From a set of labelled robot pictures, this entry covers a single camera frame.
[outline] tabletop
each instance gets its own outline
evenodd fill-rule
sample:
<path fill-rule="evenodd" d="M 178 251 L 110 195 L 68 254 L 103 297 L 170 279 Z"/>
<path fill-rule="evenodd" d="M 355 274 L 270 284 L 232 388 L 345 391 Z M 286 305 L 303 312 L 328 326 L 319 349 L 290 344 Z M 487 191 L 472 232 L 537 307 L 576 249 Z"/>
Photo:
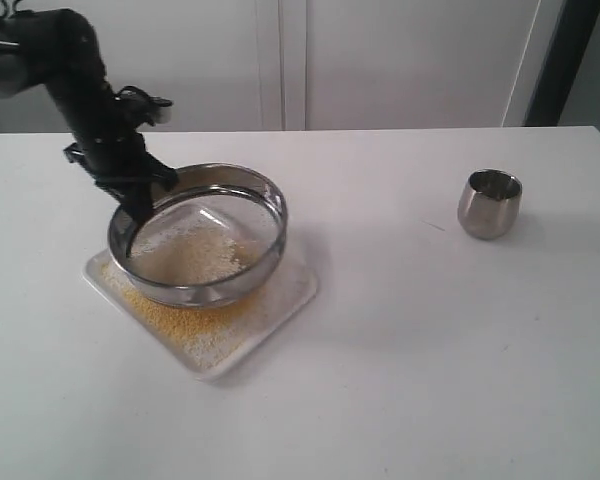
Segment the tabletop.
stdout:
<path fill-rule="evenodd" d="M 600 479 L 593 128 L 147 134 L 285 192 L 315 300 L 214 383 L 81 276 L 114 201 L 64 134 L 0 135 L 0 479 Z M 467 236 L 468 175 L 524 184 Z"/>

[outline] metal sieve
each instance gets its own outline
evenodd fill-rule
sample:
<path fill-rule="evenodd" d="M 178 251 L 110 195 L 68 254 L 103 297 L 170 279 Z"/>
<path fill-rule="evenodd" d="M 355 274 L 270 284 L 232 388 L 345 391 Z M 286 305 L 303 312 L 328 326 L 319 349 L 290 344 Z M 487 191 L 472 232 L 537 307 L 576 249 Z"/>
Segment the metal sieve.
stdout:
<path fill-rule="evenodd" d="M 138 224 L 121 208 L 115 211 L 108 231 L 113 260 L 153 301 L 178 307 L 232 303 L 264 284 L 282 258 L 288 221 L 284 196 L 265 176 L 235 165 L 193 165 L 177 173 L 179 182 L 173 190 L 154 185 L 154 215 L 146 223 Z M 141 251 L 139 245 L 152 240 L 168 244 L 168 232 L 191 219 L 211 222 L 245 241 L 250 262 L 226 277 L 184 285 L 156 281 L 139 271 L 134 249 Z"/>

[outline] cabinet door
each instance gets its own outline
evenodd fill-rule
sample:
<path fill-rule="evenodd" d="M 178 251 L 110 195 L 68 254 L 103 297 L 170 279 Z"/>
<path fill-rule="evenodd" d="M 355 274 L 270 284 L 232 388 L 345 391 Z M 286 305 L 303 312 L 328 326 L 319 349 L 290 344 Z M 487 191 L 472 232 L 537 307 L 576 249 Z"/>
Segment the cabinet door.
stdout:
<path fill-rule="evenodd" d="M 562 0 L 306 3 L 307 127 L 373 129 L 521 122 Z"/>
<path fill-rule="evenodd" d="M 25 0 L 71 8 L 98 33 L 114 89 L 132 84 L 175 102 L 158 130 L 282 127 L 277 0 Z M 66 126 L 42 87 L 0 100 L 0 132 Z"/>

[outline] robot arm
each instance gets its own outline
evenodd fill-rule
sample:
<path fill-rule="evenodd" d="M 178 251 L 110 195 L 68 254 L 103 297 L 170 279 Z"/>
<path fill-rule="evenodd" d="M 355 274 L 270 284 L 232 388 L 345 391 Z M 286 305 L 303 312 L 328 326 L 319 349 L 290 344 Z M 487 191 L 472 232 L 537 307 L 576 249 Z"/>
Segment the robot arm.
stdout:
<path fill-rule="evenodd" d="M 170 190 L 178 179 L 147 152 L 136 128 L 153 123 L 171 102 L 135 87 L 114 93 L 95 31 L 82 15 L 61 9 L 0 16 L 0 97 L 41 84 L 76 139 L 65 149 L 69 160 L 144 223 L 153 214 L 152 184 Z"/>

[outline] metal cup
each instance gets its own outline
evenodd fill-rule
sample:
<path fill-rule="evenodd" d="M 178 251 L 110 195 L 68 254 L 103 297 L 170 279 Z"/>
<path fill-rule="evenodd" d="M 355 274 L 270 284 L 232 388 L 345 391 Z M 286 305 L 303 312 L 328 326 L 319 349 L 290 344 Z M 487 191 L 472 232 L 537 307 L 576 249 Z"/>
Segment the metal cup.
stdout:
<path fill-rule="evenodd" d="M 499 170 L 469 177 L 458 205 L 458 221 L 472 237 L 493 240 L 507 233 L 518 216 L 522 183 Z"/>

